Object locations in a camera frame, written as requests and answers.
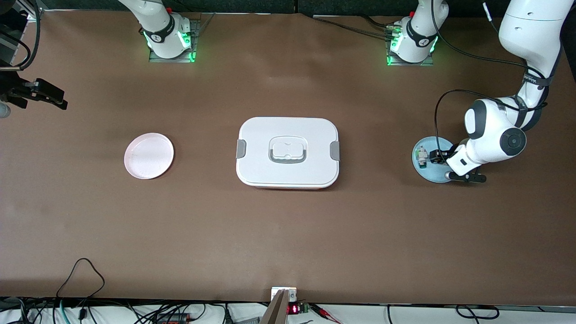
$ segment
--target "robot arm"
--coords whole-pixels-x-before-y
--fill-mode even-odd
[[[430,11],[434,6],[434,18],[438,28],[448,17],[448,4],[444,0],[418,0],[418,7],[412,17],[404,17],[394,24],[400,26],[390,51],[409,63],[418,63],[426,59],[436,41],[436,28]]]
[[[148,46],[159,57],[175,58],[190,48],[192,43],[185,36],[190,32],[190,20],[177,13],[168,13],[162,0],[119,1],[136,16]]]
[[[539,120],[561,53],[560,29],[574,0],[512,0],[502,20],[499,39],[508,52],[533,70],[524,74],[513,97],[475,101],[464,115],[468,138],[446,159],[459,176],[489,162],[517,156],[526,146],[524,131]]]

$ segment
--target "small device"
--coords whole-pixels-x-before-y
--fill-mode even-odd
[[[418,166],[420,167],[420,169],[426,168],[426,160],[428,159],[428,152],[426,151],[424,146],[421,145],[418,148],[416,154],[418,155]]]
[[[309,311],[310,311],[310,304],[295,302],[295,303],[288,303],[288,309],[286,310],[286,314],[296,315]]]
[[[282,290],[288,291],[289,303],[296,302],[296,287],[272,287],[272,289],[270,289],[270,300],[274,300],[274,296],[276,296],[276,294]]]
[[[240,128],[236,174],[249,186],[320,189],[339,171],[338,131],[326,119],[254,117]]]

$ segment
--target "brown table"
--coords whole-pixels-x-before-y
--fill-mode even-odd
[[[0,295],[53,296],[88,257],[106,278],[102,297],[257,301],[293,285],[311,302],[576,304],[576,87],[564,57],[525,151],[484,166],[485,184],[440,185],[410,162],[434,132],[438,97],[512,95],[521,69],[442,43],[434,67],[386,66],[382,41],[299,14],[217,15],[187,65],[148,63],[137,31],[130,13],[44,16],[21,75],[56,84],[70,104],[31,102],[0,120]],[[444,34],[514,59],[483,18],[448,19]],[[474,99],[445,99],[441,136],[465,137]],[[242,184],[236,139],[253,116],[331,120],[336,183]],[[165,175],[138,180],[123,155],[147,132],[167,135],[176,155]],[[97,286],[82,265],[64,295]]]

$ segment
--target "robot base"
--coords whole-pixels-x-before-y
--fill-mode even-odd
[[[410,62],[404,61],[403,59],[401,59],[398,56],[398,54],[396,54],[390,50],[392,42],[394,42],[394,41],[393,40],[392,41],[390,41],[390,40],[386,41],[386,64],[387,65],[399,65],[399,66],[405,66],[405,65],[432,66],[432,65],[434,65],[434,62],[432,61],[432,52],[428,54],[426,59],[424,59],[422,62],[419,62],[419,63],[410,63]]]
[[[161,58],[150,50],[148,62],[152,63],[192,63],[196,61],[196,48],[198,46],[198,35],[200,32],[200,20],[190,19],[190,35],[183,35],[184,42],[191,42],[190,48],[187,48],[182,54],[175,58]]]
[[[440,149],[441,150],[449,150],[452,147],[452,143],[448,140],[440,137]],[[438,145],[436,144],[436,137],[429,136],[422,138],[414,148],[412,149],[412,165],[418,172],[420,176],[424,179],[435,182],[435,183],[446,183],[450,180],[446,178],[446,173],[452,171],[452,169],[447,165],[442,164],[434,164],[430,162],[430,159],[426,159],[426,168],[420,168],[418,164],[418,150],[420,146],[424,147],[424,149],[430,154],[433,150],[438,149]]]

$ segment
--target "metal frame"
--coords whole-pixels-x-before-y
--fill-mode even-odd
[[[279,290],[266,308],[260,324],[286,324],[286,313],[290,291],[288,289]]]
[[[40,8],[40,15],[42,15],[42,11],[48,9],[42,0],[35,0]],[[16,0],[16,3],[21,6],[24,11],[28,13],[29,18],[32,17],[36,19],[36,14],[34,13],[34,6],[30,2],[30,0]]]

